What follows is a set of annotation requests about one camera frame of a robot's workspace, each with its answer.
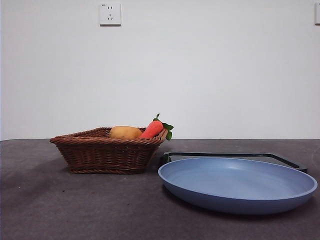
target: blue plate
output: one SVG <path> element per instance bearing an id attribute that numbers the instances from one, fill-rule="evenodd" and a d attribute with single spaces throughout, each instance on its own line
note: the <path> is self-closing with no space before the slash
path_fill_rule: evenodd
<path id="1" fill-rule="evenodd" d="M 245 215 L 294 209 L 307 202 L 318 185 L 310 175 L 290 167 L 222 157 L 169 162 L 158 174 L 171 193 L 188 203 Z"/>

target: wall outlet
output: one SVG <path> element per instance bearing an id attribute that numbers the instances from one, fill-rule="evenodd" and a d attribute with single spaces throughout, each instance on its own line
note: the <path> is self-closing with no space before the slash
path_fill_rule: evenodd
<path id="1" fill-rule="evenodd" d="M 320 1 L 315 3 L 315 25 L 320 25 Z"/>
<path id="2" fill-rule="evenodd" d="M 121 25 L 121 4 L 119 2 L 101 3 L 99 18 L 101 26 Z"/>

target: basket rim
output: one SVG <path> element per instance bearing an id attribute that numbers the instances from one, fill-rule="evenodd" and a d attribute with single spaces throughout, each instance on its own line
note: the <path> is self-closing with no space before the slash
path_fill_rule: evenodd
<path id="1" fill-rule="evenodd" d="M 135 139 L 120 139 L 111 137 L 95 137 L 95 136 L 75 136 L 92 133 L 100 130 L 108 130 L 112 127 L 97 127 L 95 129 L 81 131 L 71 134 L 59 135 L 50 139 L 54 144 L 128 144 L 128 145 L 157 145 L 165 141 L 168 134 L 167 129 L 163 129 L 157 136 L 151 138 L 135 138 Z"/>

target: black tray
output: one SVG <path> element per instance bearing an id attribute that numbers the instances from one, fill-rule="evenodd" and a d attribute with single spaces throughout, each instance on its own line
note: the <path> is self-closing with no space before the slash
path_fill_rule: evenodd
<path id="1" fill-rule="evenodd" d="M 278 164 L 308 173 L 308 169 L 301 163 L 291 161 L 272 153 L 211 153 L 211 152 L 165 152 L 162 157 L 162 164 L 191 158 L 233 158 L 248 159 L 266 163 Z"/>

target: gray tabletop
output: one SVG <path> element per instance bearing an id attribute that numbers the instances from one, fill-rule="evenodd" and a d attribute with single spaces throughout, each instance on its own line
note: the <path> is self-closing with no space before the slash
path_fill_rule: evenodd
<path id="1" fill-rule="evenodd" d="M 319 240 L 320 191 L 284 213 L 244 216 L 176 198 L 158 177 L 164 152 L 273 153 L 320 180 L 320 140 L 173 139 L 145 173 L 72 174 L 48 139 L 1 145 L 2 240 Z"/>

